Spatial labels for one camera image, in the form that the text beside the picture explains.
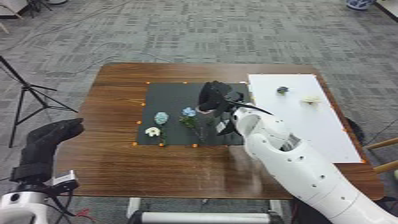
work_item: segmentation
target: black cable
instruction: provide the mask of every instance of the black cable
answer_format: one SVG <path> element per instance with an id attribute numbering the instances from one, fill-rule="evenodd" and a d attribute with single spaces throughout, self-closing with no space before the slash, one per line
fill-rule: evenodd
<path id="1" fill-rule="evenodd" d="M 59 198 L 57 198 L 57 196 L 50 196 L 52 197 L 52 199 L 53 199 L 53 202 L 55 202 L 55 205 L 57 205 L 57 207 L 59 207 L 59 209 L 60 209 L 60 211 L 62 211 L 62 214 L 66 214 L 66 215 L 69 215 L 69 216 L 76 216 L 69 211 L 68 211 L 68 209 L 66 209 L 66 207 L 64 207 L 64 205 L 62 205 L 62 203 L 60 203 L 60 201 L 59 201 Z"/>
<path id="2" fill-rule="evenodd" d="M 57 209 L 55 206 L 52 206 L 50 204 L 46 204 L 46 206 L 48 206 L 50 208 L 53 208 L 53 210 L 62 214 L 62 211 Z M 66 219 L 68 224 L 73 224 L 73 223 L 71 223 L 71 219 L 69 219 L 68 216 L 64 216 L 64 219 Z"/>
<path id="3" fill-rule="evenodd" d="M 364 146 L 373 142 L 373 140 L 377 139 L 378 135 L 389 129 L 389 127 L 393 126 L 396 121 L 398 121 L 398 118 L 391 121 L 391 123 L 387 124 L 386 128 L 382 129 L 382 131 L 378 131 L 377 135 L 373 136 L 371 140 L 366 142 Z"/>
<path id="4" fill-rule="evenodd" d="M 68 193 L 68 201 L 66 201 L 66 205 L 64 205 L 66 210 L 68 210 L 69 205 L 71 205 L 71 198 L 73 198 L 73 192 Z M 60 220 L 62 220 L 64 217 L 66 217 L 66 213 L 62 212 L 60 215 L 59 215 L 59 219 L 55 221 L 55 224 L 60 223 Z"/>

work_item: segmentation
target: small object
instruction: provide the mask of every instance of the small object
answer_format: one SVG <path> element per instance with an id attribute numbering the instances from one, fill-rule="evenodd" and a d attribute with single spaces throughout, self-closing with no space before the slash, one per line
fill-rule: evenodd
<path id="1" fill-rule="evenodd" d="M 375 0 L 346 0 L 346 7 L 357 11 L 364 11 L 375 2 Z"/>
<path id="2" fill-rule="evenodd" d="M 169 120 L 169 114 L 165 112 L 158 112 L 155 115 L 155 123 L 163 125 Z"/>
<path id="3" fill-rule="evenodd" d="M 284 95 L 284 93 L 290 91 L 290 88 L 286 87 L 286 86 L 281 86 L 279 88 L 277 88 L 277 93 L 281 94 L 281 95 Z"/>
<path id="4" fill-rule="evenodd" d="M 190 107 L 183 109 L 183 116 L 195 117 L 195 110 Z"/>
<path id="5" fill-rule="evenodd" d="M 302 98 L 302 102 L 307 103 L 307 104 L 320 103 L 320 97 L 318 96 L 306 96 Z"/>
<path id="6" fill-rule="evenodd" d="M 160 129 L 156 127 L 147 128 L 146 134 L 149 135 L 149 137 L 160 136 Z"/>

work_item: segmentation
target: white panel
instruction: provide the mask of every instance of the white panel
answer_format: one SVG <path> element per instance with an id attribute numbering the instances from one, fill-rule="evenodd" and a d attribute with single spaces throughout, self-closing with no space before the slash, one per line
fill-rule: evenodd
<path id="1" fill-rule="evenodd" d="M 338 119 L 330 102 L 313 74 L 249 75 L 256 106 L 261 107 L 288 124 L 298 138 L 309 141 L 332 163 L 361 163 L 355 146 Z M 277 94 L 286 86 L 290 92 Z M 318 96 L 322 102 L 309 105 L 306 96 Z"/>

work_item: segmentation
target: chair leg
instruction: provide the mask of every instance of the chair leg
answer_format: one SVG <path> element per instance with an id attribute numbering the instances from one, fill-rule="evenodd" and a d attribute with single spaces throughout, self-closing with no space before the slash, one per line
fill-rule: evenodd
<path id="1" fill-rule="evenodd" d="M 4 26 L 4 24 L 2 24 L 2 23 L 0 23 L 0 28 L 4 29 L 4 32 L 9 34 L 7 27 Z"/>
<path id="2" fill-rule="evenodd" d="M 373 168 L 377 174 L 398 169 L 398 160 Z"/>
<path id="3" fill-rule="evenodd" d="M 377 148 L 380 148 L 380 147 L 384 147 L 384 146 L 389 146 L 389 145 L 393 145 L 393 144 L 396 144 L 396 143 L 398 143 L 398 138 L 393 138 L 393 139 L 389 139 L 387 141 L 378 142 L 378 143 L 373 144 L 373 145 L 368 145 L 368 146 L 364 147 L 364 149 L 371 150 L 371 149 L 377 149 Z"/>

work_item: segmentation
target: tripod leg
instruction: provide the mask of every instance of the tripod leg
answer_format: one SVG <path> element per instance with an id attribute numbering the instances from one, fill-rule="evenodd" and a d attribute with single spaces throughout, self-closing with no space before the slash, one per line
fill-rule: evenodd
<path id="1" fill-rule="evenodd" d="M 78 111 L 69 107 L 66 106 L 64 103 L 59 102 L 59 100 L 55 100 L 43 92 L 39 92 L 36 89 L 32 89 L 36 93 L 39 93 L 68 110 L 71 110 L 75 113 L 78 113 Z"/>
<path id="2" fill-rule="evenodd" d="M 39 0 L 39 3 L 44 5 L 46 9 L 48 9 L 50 11 L 53 11 L 52 8 L 50 8 L 50 6 L 48 6 L 48 4 L 46 4 L 46 2 L 43 2 L 43 0 Z"/>
<path id="3" fill-rule="evenodd" d="M 20 114 L 21 114 L 21 104 L 23 104 L 23 97 L 25 97 L 25 89 L 21 90 L 21 96 L 20 96 L 20 102 L 18 102 L 18 108 L 16 108 L 16 118 L 14 118 L 14 125 L 12 125 L 12 132 L 11 132 L 11 138 L 9 138 L 9 148 L 12 148 L 14 145 L 14 137 L 16 137 L 16 126 L 20 122 Z"/>
<path id="4" fill-rule="evenodd" d="M 30 84 L 30 86 L 36 87 L 36 88 L 39 88 L 39 89 L 46 89 L 46 90 L 57 91 L 57 89 L 48 88 L 48 87 L 44 87 L 44 86 L 37 86 L 37 85 L 34 85 L 34 84 Z"/>

